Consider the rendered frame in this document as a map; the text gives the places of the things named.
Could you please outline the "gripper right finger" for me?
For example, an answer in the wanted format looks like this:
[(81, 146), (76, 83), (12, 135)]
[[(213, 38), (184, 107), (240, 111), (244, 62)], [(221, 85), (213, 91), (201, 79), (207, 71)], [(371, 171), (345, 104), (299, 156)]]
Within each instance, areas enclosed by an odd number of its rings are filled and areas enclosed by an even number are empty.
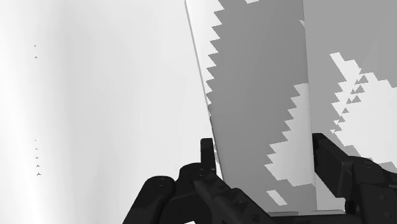
[(316, 174), (336, 198), (345, 199), (345, 213), (362, 224), (397, 224), (397, 174), (368, 158), (349, 156), (322, 133), (313, 133)]

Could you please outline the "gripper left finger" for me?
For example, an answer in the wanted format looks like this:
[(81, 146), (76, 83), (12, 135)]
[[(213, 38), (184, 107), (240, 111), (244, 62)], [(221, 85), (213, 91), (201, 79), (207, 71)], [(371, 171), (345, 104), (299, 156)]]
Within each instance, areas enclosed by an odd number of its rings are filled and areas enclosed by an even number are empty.
[(242, 190), (217, 174), (211, 138), (200, 140), (200, 162), (183, 166), (179, 177), (153, 176), (122, 224), (274, 224)]

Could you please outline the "white rectangular block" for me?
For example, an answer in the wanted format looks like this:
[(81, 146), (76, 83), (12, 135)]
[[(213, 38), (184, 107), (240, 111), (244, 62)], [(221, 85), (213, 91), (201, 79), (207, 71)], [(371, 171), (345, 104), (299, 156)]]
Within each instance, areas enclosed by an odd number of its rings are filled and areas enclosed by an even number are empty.
[(269, 213), (342, 213), (314, 171), (303, 0), (185, 7), (225, 183)]

